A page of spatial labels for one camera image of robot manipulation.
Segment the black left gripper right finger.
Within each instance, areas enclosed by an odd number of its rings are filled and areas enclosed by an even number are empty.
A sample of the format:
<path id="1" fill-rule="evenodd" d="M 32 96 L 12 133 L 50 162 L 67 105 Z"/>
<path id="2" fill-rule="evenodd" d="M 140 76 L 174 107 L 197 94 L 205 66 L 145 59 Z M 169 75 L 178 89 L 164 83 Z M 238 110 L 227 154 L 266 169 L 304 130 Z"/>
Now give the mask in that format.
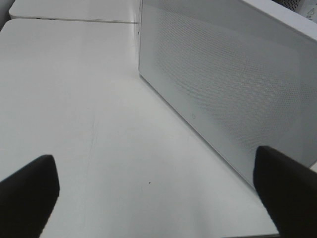
<path id="1" fill-rule="evenodd" d="M 268 146 L 256 150 L 253 184 L 282 238 L 317 236 L 317 174 Z"/>

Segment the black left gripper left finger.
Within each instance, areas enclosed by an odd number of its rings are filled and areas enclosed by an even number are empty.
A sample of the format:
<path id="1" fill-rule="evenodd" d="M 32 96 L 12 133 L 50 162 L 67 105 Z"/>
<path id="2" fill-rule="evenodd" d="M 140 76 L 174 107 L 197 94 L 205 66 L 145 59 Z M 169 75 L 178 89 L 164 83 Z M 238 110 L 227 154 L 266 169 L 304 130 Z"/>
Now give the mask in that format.
<path id="1" fill-rule="evenodd" d="M 42 155 L 0 182 L 0 236 L 39 238 L 60 192 L 52 155 Z"/>

